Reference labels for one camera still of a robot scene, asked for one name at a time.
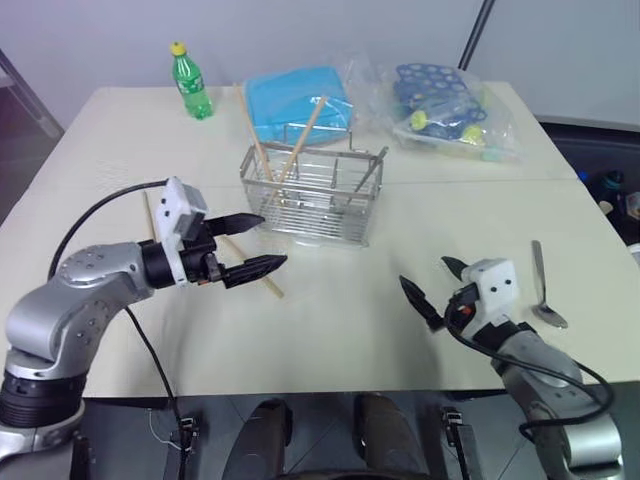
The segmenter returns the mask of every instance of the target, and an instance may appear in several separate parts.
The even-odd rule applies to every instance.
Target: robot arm
[[[157,214],[162,242],[85,248],[13,308],[0,391],[0,461],[72,438],[84,411],[87,373],[119,311],[174,284],[222,281],[231,288],[251,282],[286,260],[263,255],[227,269],[216,260],[214,237],[241,233],[264,219],[237,214],[204,220],[205,213],[196,189],[170,179]]]
[[[443,260],[466,284],[454,293],[444,319],[414,283],[400,277],[410,303],[432,330],[447,327],[463,341],[582,384],[575,361],[545,343],[529,325],[511,320],[519,294],[511,261],[482,260],[467,266],[451,257]],[[496,359],[491,363],[529,422],[574,418],[599,407],[592,396],[567,381]],[[540,463],[552,480],[624,478],[620,435],[608,414],[573,425],[532,426],[531,432]]]

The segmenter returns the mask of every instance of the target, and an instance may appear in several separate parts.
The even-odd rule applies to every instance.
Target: toy in plastic bag
[[[395,71],[390,119],[403,143],[489,161],[517,158],[511,112],[473,75],[424,63]]]
[[[322,96],[328,100],[306,144],[328,143],[348,134],[353,106],[333,67],[263,75],[248,80],[244,88],[249,116],[261,142],[294,145]]]

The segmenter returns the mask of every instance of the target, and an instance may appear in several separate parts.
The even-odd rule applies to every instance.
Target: gray floor
[[[640,384],[617,385],[613,411],[624,442],[627,478],[640,478],[640,421],[637,405]],[[504,395],[455,402],[442,394],[426,392],[385,393],[402,409],[420,439],[430,473],[436,479],[461,478],[455,451],[444,441],[438,422],[439,406],[454,405],[465,423],[473,426],[487,480],[544,480],[531,444],[520,437],[523,421],[514,401]],[[294,416],[291,445],[286,450],[288,472],[319,469],[356,469],[364,463],[351,439],[353,394],[281,395]],[[221,478],[227,456],[252,410],[272,395],[189,397],[180,400],[183,412],[199,413],[206,428],[200,439],[193,479]],[[169,412],[155,412],[156,433],[167,438],[173,427]],[[148,412],[89,402],[83,432],[91,438],[95,479],[161,479],[166,445],[153,438]]]

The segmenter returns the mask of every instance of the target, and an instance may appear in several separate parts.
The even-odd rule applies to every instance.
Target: white wall
[[[498,0],[469,71],[542,117],[640,127],[639,0]]]
[[[365,51],[456,65],[481,0],[4,2],[0,48],[65,128],[100,86],[171,85],[186,42],[208,84]]]

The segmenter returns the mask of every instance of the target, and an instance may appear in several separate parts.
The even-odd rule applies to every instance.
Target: black cable
[[[78,220],[76,220],[76,222],[71,226],[71,228],[66,233],[66,235],[62,238],[62,241],[58,245],[58,248],[56,248],[53,258],[51,259],[51,265],[49,266],[49,273],[48,273],[47,279],[51,280],[51,278],[56,274],[56,270],[58,269],[58,264],[60,263],[60,258],[62,257],[62,254],[64,253],[64,250],[67,248],[67,245],[69,244],[69,241],[71,240],[73,235],[75,235],[75,233],[84,224],[84,222],[86,222],[91,215],[93,215],[98,209],[100,209],[100,207],[106,205],[112,200],[115,200],[116,198],[126,195],[127,193],[135,192],[138,190],[144,190],[147,188],[164,187],[166,183],[167,183],[166,180],[161,180],[157,182],[148,182],[148,183],[140,183],[137,185],[132,185],[131,187],[118,190],[117,192],[114,192],[111,195],[106,196],[96,204],[92,205],[86,212],[82,214],[82,216]],[[135,327],[136,331],[140,335],[142,342],[147,347],[147,350],[149,351],[149,354],[153,359],[153,363],[155,364],[156,370],[158,371],[158,374],[162,379],[162,384],[164,385],[164,389],[167,392],[167,397],[169,399],[169,406],[171,407],[171,410],[173,411],[173,414],[176,418],[178,435],[180,436],[181,448],[180,448],[180,466],[178,469],[178,480],[184,480],[185,473],[186,473],[186,463],[187,463],[188,452],[186,449],[186,436],[185,436],[184,428],[182,425],[182,416],[180,415],[180,410],[178,409],[178,402],[176,400],[176,397],[173,394],[173,391],[171,390],[171,385],[169,385],[169,381],[167,380],[167,375],[165,374],[164,369],[160,364],[160,359],[158,358],[156,351],[151,345],[151,342],[149,342],[149,339],[147,338],[144,331],[142,330],[142,327],[140,326],[138,319],[136,318],[136,316],[133,314],[133,312],[129,307],[125,307],[124,310],[129,315],[129,318],[131,318],[131,321],[133,322],[133,326]]]
[[[578,390],[582,391],[583,393],[585,393],[586,395],[588,395],[594,402],[596,402],[599,406],[598,408],[596,408],[595,410],[593,410],[592,412],[586,413],[584,415],[578,415],[575,417],[568,417],[568,418],[553,418],[553,419],[548,419],[548,420],[533,420],[530,422],[526,422],[523,423],[522,425],[520,425],[518,427],[518,430],[520,431],[520,433],[522,434],[522,436],[524,436],[527,440],[533,442],[533,437],[531,436],[531,434],[528,432],[528,430],[530,430],[531,428],[539,428],[539,427],[560,427],[560,426],[566,426],[566,425],[579,425],[581,423],[586,423],[588,421],[593,420],[594,418],[599,417],[600,415],[605,414],[609,408],[611,408],[611,406],[613,405],[613,402],[615,401],[615,392],[613,391],[613,388],[611,387],[611,385],[602,377],[600,376],[598,373],[594,372],[593,370],[591,370],[590,368],[588,368],[587,366],[576,362],[576,365],[578,365],[578,368],[580,368],[581,370],[585,371],[586,373],[588,373],[589,375],[591,375],[594,379],[596,379],[600,385],[602,385],[602,387],[605,390],[606,393],[606,397],[605,400],[601,400],[594,392],[592,392],[591,390],[589,390],[586,385],[584,385],[582,382],[571,378],[567,375],[564,375],[563,373],[560,372],[556,372],[554,370],[551,370],[549,368],[546,367],[542,367],[540,365],[535,365],[533,363],[529,363],[529,362],[523,362],[521,360],[517,360],[515,358],[512,357],[508,357],[506,355],[501,355],[499,353],[494,352],[493,350],[484,347],[483,345],[480,345],[478,343],[472,342],[470,340],[467,340],[466,338],[464,338],[462,335],[460,335],[460,333],[458,333],[452,326],[451,326],[451,315],[453,313],[454,309],[457,309],[459,306],[462,305],[457,305],[456,303],[456,298],[454,296],[454,298],[452,298],[449,302],[449,305],[447,306],[447,309],[445,311],[444,314],[444,324],[447,327],[447,330],[449,331],[449,333],[453,336],[453,338],[455,338],[458,342],[462,343],[463,345],[482,353],[483,355],[486,355],[490,358],[493,358],[495,360],[498,360],[500,362],[509,364],[509,365],[513,365],[515,367],[520,367],[520,368],[524,368],[525,370],[530,370],[530,371],[534,371],[534,372],[538,372],[538,373],[542,373],[543,375],[549,375],[551,377],[555,377],[557,379],[563,380],[565,382],[567,382],[570,385],[573,385],[574,387],[576,387]]]
[[[144,190],[146,188],[164,187],[166,183],[167,183],[166,180],[161,180],[158,182],[139,183],[138,185],[132,185],[131,187],[123,188],[122,190],[118,190],[117,192],[114,192],[111,195],[104,197],[98,203],[91,206],[86,212],[82,214],[82,216],[78,220],[76,220],[76,223],[74,223],[71,226],[67,234],[62,238],[60,245],[58,245],[56,252],[53,254],[53,258],[51,259],[51,265],[49,265],[49,274],[47,276],[47,280],[51,280],[53,276],[56,274],[56,270],[58,269],[58,264],[60,263],[60,258],[62,257],[62,254],[64,253],[65,248],[67,248],[67,245],[71,240],[71,237],[75,235],[75,233],[82,226],[82,224],[86,222],[87,219],[96,212],[96,210],[106,205],[111,200],[115,200],[116,198],[126,195],[127,193],[135,192],[137,190]]]

